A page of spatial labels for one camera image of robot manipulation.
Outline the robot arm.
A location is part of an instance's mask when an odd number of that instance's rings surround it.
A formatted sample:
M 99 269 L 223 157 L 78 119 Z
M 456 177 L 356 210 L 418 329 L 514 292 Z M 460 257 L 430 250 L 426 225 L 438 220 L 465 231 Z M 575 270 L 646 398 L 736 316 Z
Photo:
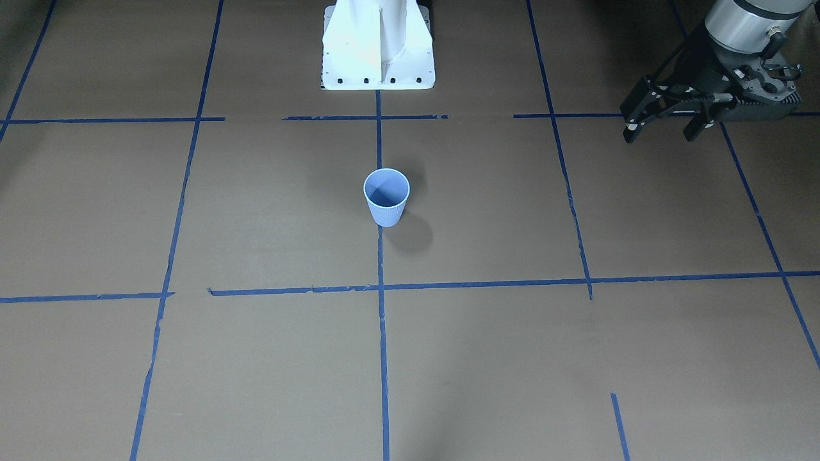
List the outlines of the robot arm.
M 654 120 L 689 116 L 685 139 L 721 122 L 773 122 L 801 105 L 799 64 L 782 55 L 809 1 L 717 1 L 654 73 L 621 103 L 624 140 Z

